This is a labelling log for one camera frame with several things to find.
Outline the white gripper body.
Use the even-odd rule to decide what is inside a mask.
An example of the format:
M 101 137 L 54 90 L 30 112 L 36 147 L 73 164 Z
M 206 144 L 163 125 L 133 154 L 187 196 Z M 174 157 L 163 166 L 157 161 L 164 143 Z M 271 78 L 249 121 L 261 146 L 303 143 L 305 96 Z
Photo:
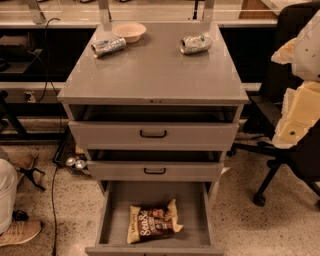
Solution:
M 288 88 L 281 114 L 272 144 L 276 148 L 288 149 L 296 145 L 320 119 L 320 83 L 304 81 L 296 90 Z

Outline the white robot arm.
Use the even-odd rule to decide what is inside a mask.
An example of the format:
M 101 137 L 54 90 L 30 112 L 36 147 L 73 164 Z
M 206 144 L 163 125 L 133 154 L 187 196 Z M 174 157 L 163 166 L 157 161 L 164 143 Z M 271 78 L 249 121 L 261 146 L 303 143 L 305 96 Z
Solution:
M 320 119 L 320 10 L 297 37 L 274 52 L 271 61 L 290 64 L 292 73 L 303 80 L 297 89 L 286 90 L 281 118 L 272 138 L 274 146 L 288 149 Z

